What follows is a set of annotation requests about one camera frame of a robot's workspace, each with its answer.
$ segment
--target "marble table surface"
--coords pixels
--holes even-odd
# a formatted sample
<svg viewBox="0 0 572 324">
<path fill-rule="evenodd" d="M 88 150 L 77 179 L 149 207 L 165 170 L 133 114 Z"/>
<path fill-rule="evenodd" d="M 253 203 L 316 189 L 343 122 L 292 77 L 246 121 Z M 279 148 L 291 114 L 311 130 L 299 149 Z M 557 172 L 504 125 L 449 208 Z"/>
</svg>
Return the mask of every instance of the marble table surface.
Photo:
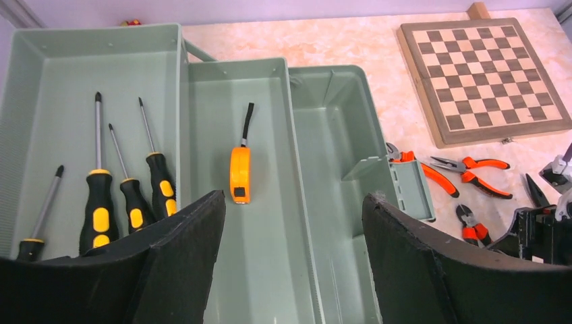
<svg viewBox="0 0 572 324">
<path fill-rule="evenodd" d="M 556 86 L 564 105 L 572 110 L 572 44 L 549 9 L 492 11 L 492 18 L 517 18 Z M 406 22 L 467 20 L 466 13 L 250 22 L 183 27 L 183 36 L 218 60 L 285 57 L 288 66 L 359 65 L 367 74 L 379 122 L 386 141 L 403 151 L 413 150 L 421 161 L 430 155 L 462 159 L 502 159 L 510 170 L 477 169 L 478 176 L 510 192 L 512 200 L 490 198 L 458 175 L 444 174 L 458 187 L 461 196 L 451 198 L 428 180 L 437 220 L 430 225 L 456 238 L 461 224 L 455 206 L 463 203 L 490 230 L 493 240 L 510 225 L 513 212 L 531 207 L 523 185 L 530 174 L 551 203 L 559 194 L 538 176 L 572 141 L 572 132 L 519 139 L 509 144 L 489 143 L 437 149 L 397 42 L 396 31 Z"/>
</svg>

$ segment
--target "toolbox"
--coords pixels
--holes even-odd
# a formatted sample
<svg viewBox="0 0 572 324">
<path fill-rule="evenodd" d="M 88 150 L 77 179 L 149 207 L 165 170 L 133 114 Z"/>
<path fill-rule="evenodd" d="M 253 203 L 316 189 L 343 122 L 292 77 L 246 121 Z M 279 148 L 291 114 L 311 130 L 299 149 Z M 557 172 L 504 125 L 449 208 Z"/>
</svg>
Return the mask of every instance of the toolbox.
<svg viewBox="0 0 572 324">
<path fill-rule="evenodd" d="M 203 62 L 190 63 L 188 53 Z M 434 220 L 434 211 L 420 164 L 389 162 L 365 73 L 288 68 L 283 58 L 215 61 L 182 39 L 178 24 L 16 31 L 0 110 L 1 256 L 15 257 L 61 164 L 42 258 L 78 255 L 97 91 L 102 125 L 113 124 L 148 200 L 138 97 L 175 177 L 177 208 L 226 192 L 205 323 L 378 322 L 365 195 L 376 192 L 416 219 Z M 236 205 L 227 192 L 230 154 L 251 102 L 251 202 Z M 105 131 L 103 161 L 124 236 L 121 166 Z"/>
</svg>

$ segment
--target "plier handle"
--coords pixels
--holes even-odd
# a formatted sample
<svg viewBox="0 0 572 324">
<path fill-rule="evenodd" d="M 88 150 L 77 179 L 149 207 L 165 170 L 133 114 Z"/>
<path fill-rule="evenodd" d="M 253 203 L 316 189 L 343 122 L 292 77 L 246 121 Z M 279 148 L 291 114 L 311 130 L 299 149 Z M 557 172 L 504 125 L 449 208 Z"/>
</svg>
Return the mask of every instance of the plier handle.
<svg viewBox="0 0 572 324">
<path fill-rule="evenodd" d="M 389 154 L 389 161 L 393 163 L 401 163 L 401 162 L 410 162 L 415 161 L 415 153 L 413 151 L 409 152 L 400 152 L 399 149 L 391 144 L 386 143 L 387 146 L 387 153 Z M 429 165 L 425 163 L 421 163 L 421 168 L 423 169 L 423 173 L 425 176 L 433 181 L 435 181 L 441 188 L 445 189 L 447 194 L 449 194 L 453 198 L 459 197 L 459 191 L 455 187 L 449 179 L 447 179 L 443 174 L 439 171 L 433 169 Z"/>
<path fill-rule="evenodd" d="M 465 205 L 459 205 L 455 209 L 457 218 L 463 223 L 463 240 L 465 242 L 479 246 L 479 242 L 487 246 L 492 243 L 488 235 L 488 228 L 482 225 L 474 217 L 471 209 Z"/>
<path fill-rule="evenodd" d="M 431 163 L 432 165 L 460 173 L 461 181 L 463 183 L 473 184 L 475 187 L 479 188 L 482 192 L 488 194 L 489 196 L 501 199 L 512 199 L 513 197 L 512 194 L 496 189 L 490 184 L 487 184 L 483 179 L 479 178 L 474 173 L 468 171 L 469 169 L 476 169 L 478 167 L 496 167 L 499 169 L 510 169 L 511 166 L 504 161 L 496 159 L 475 160 L 471 157 L 466 157 L 461 162 L 458 162 L 450 159 L 445 159 L 443 157 L 431 158 L 440 162 Z"/>
</svg>

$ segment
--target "screwdriver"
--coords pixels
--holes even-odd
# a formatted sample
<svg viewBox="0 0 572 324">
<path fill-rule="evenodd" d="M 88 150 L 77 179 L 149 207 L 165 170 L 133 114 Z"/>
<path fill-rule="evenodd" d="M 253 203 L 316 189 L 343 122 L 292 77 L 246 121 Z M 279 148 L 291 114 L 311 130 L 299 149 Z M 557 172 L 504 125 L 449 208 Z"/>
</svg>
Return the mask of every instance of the screwdriver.
<svg viewBox="0 0 572 324">
<path fill-rule="evenodd" d="M 86 218 L 80 234 L 80 254 L 119 238 L 111 200 L 111 172 L 101 167 L 101 93 L 95 94 L 96 169 L 86 178 L 89 187 Z"/>
<path fill-rule="evenodd" d="M 147 161 L 149 169 L 151 170 L 153 211 L 155 219 L 160 221 L 171 216 L 177 211 L 177 203 L 175 202 L 175 183 L 167 169 L 167 160 L 165 159 L 165 156 L 162 153 L 155 151 L 141 97 L 139 97 L 139 106 L 141 107 L 141 114 L 143 115 L 143 122 L 145 123 L 145 129 L 147 130 L 147 137 L 149 137 L 149 145 L 151 147 L 151 153 L 149 153 L 145 161 Z"/>
<path fill-rule="evenodd" d="M 113 139 L 113 144 L 115 145 L 115 150 L 117 151 L 119 162 L 121 163 L 121 168 L 125 175 L 125 179 L 119 185 L 119 189 L 125 195 L 125 207 L 127 209 L 127 216 L 129 217 L 129 234 L 131 234 L 154 223 L 155 220 L 147 200 L 145 200 L 145 197 L 143 197 L 141 193 L 139 180 L 129 178 L 127 175 L 127 169 L 123 163 L 123 157 L 121 156 L 121 151 L 119 150 L 119 145 L 111 124 L 109 124 L 109 131 L 111 132 L 111 138 Z"/>
<path fill-rule="evenodd" d="M 39 254 L 42 252 L 45 244 L 44 240 L 38 238 L 38 235 L 42 229 L 42 226 L 44 225 L 44 221 L 46 220 L 46 215 L 48 215 L 50 206 L 52 205 L 55 193 L 59 186 L 59 182 L 61 181 L 62 174 L 63 165 L 60 165 L 55 172 L 55 177 L 52 180 L 52 184 L 48 190 L 48 195 L 46 196 L 46 200 L 44 200 L 42 205 L 42 209 L 40 209 L 40 216 L 38 217 L 36 226 L 34 226 L 34 231 L 32 232 L 30 238 L 24 238 L 20 242 L 20 250 L 18 251 L 16 260 L 28 262 L 34 262 L 38 260 Z"/>
</svg>

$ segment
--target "wooden chessboard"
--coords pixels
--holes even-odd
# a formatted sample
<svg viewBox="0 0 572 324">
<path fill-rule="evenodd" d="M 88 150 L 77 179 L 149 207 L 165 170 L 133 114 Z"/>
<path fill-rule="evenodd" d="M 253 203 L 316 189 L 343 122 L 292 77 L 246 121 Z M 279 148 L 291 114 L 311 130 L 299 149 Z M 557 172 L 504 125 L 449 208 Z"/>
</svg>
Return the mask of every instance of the wooden chessboard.
<svg viewBox="0 0 572 324">
<path fill-rule="evenodd" d="M 516 19 L 403 24 L 397 35 L 438 148 L 572 129 Z"/>
</svg>

